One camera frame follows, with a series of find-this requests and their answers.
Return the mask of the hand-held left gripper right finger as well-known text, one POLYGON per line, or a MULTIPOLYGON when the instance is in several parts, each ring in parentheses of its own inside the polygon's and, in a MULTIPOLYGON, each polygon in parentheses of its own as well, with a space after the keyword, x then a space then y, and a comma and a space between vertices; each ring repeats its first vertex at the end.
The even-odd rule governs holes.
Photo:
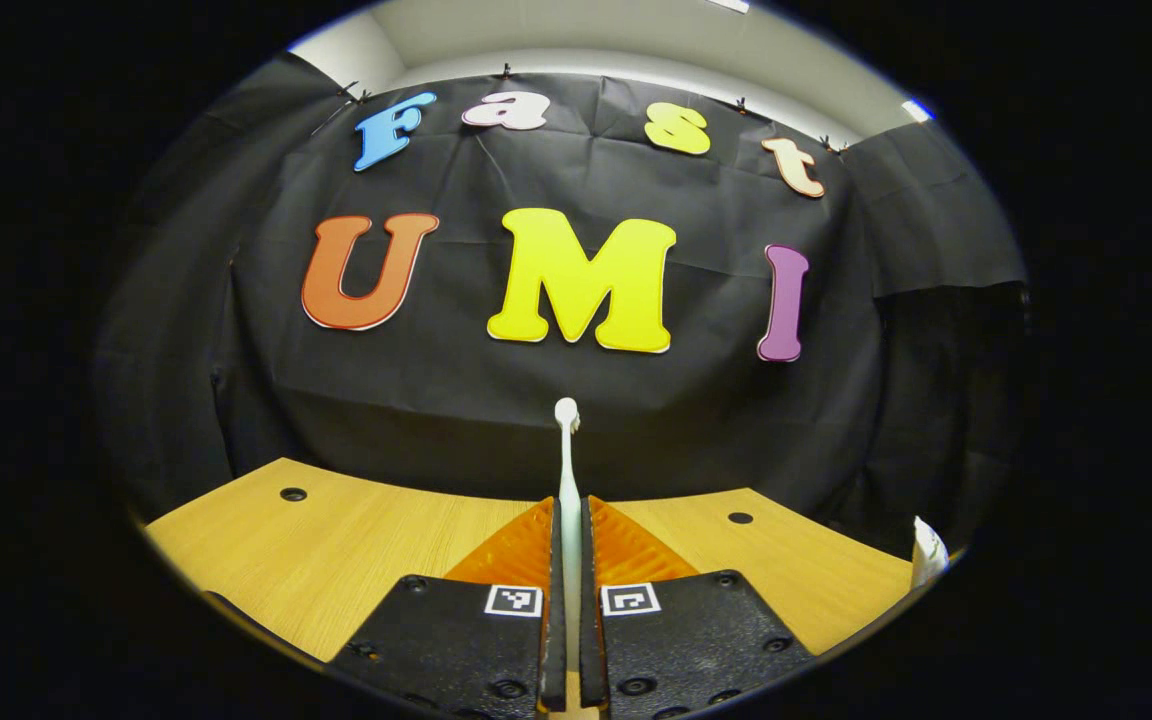
POLYGON ((817 655, 733 569, 699 571, 599 498, 581 507, 579 700, 672 719, 808 670, 817 655))

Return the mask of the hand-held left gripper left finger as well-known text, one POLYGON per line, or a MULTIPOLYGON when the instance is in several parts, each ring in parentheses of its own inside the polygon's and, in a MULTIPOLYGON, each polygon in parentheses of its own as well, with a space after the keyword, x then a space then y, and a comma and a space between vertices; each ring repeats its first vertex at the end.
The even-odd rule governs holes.
POLYGON ((556 498, 440 575, 407 574, 328 664, 333 679, 454 719, 540 719, 566 703, 556 498))

